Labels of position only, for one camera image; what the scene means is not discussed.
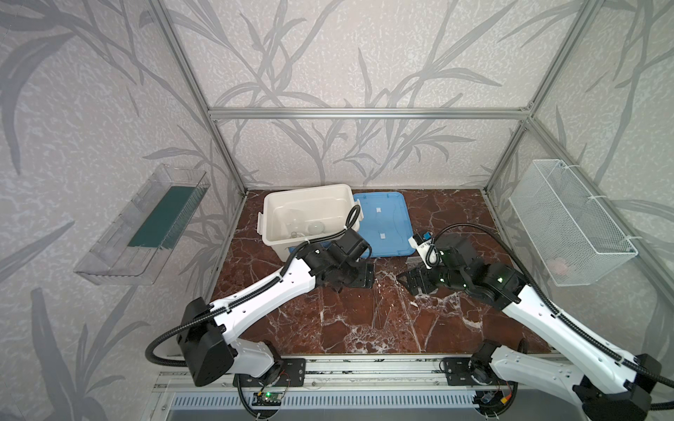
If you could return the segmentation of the blue plastic lid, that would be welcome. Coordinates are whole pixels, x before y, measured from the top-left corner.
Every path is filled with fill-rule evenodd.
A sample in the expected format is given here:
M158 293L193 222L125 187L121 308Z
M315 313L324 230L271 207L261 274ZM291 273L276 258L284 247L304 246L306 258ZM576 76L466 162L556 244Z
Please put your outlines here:
M405 257L414 253L409 243L412 222L399 192L366 192L354 195L362 208L358 233L370 244L372 258Z

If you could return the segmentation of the white plastic bin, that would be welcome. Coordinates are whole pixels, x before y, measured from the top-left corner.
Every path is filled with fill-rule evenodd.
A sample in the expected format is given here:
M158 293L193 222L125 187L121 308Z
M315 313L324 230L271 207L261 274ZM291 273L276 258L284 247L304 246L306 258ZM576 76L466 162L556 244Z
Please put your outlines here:
M263 201L256 231L263 243L271 247L281 261L286 261L292 249L302 240L313 240L343 229L349 212L357 204L347 184L274 192ZM305 238L292 239L288 236L282 217L289 209L301 210L305 214ZM324 233L307 233L307 226L312 221L321 221L325 225Z

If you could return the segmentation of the glass petri dish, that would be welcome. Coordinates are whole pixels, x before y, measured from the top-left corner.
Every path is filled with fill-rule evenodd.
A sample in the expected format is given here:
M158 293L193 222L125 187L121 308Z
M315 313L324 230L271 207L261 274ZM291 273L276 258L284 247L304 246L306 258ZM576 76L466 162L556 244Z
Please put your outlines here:
M307 233L310 235L318 235L324 233L325 225L321 221L312 221L307 226Z

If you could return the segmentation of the clear plastic beaker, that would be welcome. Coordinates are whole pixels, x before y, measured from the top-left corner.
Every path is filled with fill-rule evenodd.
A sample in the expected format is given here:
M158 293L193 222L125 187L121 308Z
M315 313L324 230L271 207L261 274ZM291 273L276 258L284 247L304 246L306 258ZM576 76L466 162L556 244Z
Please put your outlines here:
M284 214L284 217L282 217L282 220L289 237L293 231L302 232L306 236L305 214L301 210L289 209Z

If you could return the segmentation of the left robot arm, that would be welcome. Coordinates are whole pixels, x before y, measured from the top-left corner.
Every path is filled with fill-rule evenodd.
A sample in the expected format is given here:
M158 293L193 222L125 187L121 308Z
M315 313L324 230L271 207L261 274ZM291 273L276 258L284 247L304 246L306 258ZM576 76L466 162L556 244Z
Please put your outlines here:
M242 334L285 303L317 287L369 289L374 266L371 247L347 229L327 242L305 241L281 269L227 298L196 299L185 309L185 330L177 333L194 384L207 386L224 375L247 376L267 386L277 381L284 361L268 341L244 340Z

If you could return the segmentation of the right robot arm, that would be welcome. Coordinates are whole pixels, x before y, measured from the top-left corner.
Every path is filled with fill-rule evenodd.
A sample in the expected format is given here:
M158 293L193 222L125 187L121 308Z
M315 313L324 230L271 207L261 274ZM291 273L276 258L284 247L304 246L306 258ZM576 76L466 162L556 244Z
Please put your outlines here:
M577 405L590 420L644 420L650 412L672 410L671 402L652 401L661 382L657 360L633 355L590 332L517 269L484 262L462 237L437 247L430 233L415 234L409 243L421 264L398 280L412 295L441 288L463 291L526 326L567 359L554 363L527 354L525 346L514 350L486 340L467 365L474 382L523 383Z

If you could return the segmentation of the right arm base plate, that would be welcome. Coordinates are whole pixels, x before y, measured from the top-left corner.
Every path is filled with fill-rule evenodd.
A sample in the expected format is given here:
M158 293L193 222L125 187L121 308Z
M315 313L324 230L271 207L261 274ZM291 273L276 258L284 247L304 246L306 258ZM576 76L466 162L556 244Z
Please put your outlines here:
M449 386L492 386L493 377L488 371L473 366L470 357L454 356L441 359L439 368Z

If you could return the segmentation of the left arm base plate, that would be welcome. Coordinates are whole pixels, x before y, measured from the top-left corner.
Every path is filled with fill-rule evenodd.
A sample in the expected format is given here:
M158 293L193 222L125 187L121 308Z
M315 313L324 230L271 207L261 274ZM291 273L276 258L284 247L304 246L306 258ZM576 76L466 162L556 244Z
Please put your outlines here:
M259 378L236 375L233 385L242 388L302 387L305 384L306 365L307 360L304 358L284 358Z

